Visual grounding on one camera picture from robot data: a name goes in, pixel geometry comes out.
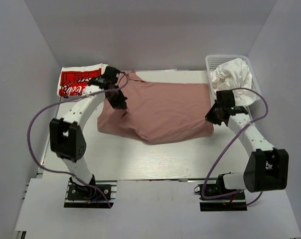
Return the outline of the pink printed t shirt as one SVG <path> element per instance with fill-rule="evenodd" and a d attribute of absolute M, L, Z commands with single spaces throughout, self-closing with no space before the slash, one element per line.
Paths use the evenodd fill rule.
<path fill-rule="evenodd" d="M 165 144 L 209 137 L 213 124 L 205 116 L 211 108 L 204 83 L 148 82 L 135 71 L 120 82 L 127 109 L 115 110 L 105 100 L 97 119 L 101 133 L 128 137 L 147 144 Z"/>

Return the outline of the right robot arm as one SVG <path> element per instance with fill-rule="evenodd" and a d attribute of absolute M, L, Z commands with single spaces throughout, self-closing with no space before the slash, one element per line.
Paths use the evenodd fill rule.
<path fill-rule="evenodd" d="M 230 195 L 248 190 L 251 193 L 283 190 L 288 182 L 289 155 L 269 143 L 254 125 L 243 106 L 235 105 L 233 90 L 216 93 L 214 105 L 205 116 L 206 121 L 224 123 L 235 133 L 249 159 L 244 172 L 220 174 L 215 184 L 204 183 L 201 195 L 205 199 L 229 198 Z"/>

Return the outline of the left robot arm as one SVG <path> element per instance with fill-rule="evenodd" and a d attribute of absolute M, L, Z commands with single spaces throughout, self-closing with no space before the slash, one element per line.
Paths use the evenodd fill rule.
<path fill-rule="evenodd" d="M 52 119 L 49 124 L 50 149 L 68 168 L 67 174 L 75 184 L 80 185 L 79 193 L 86 199 L 96 194 L 94 175 L 84 159 L 87 144 L 83 129 L 94 110 L 107 101 L 115 110 L 127 109 L 127 97 L 122 88 L 128 84 L 125 72 L 107 66 L 101 76 L 93 77 L 81 97 L 71 110 L 60 119 Z"/>

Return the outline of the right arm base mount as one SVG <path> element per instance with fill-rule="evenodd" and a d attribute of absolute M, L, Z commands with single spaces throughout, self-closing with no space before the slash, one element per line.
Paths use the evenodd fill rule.
<path fill-rule="evenodd" d="M 234 193 L 236 190 L 222 191 L 220 183 L 217 181 L 207 183 L 204 195 L 205 197 L 216 197 L 205 199 L 202 196 L 203 184 L 197 184 L 194 187 L 194 194 L 199 196 L 199 206 L 201 212 L 234 212 L 247 211 L 246 197 L 244 192 Z"/>

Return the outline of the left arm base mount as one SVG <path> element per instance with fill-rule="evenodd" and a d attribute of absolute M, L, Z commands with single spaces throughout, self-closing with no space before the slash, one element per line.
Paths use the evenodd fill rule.
<path fill-rule="evenodd" d="M 78 185 L 69 178 L 64 200 L 65 208 L 85 209 L 110 209 L 116 198 L 117 181 L 96 181 L 95 186 L 99 188 L 107 198 L 110 207 L 102 193 L 96 189 L 84 185 Z"/>

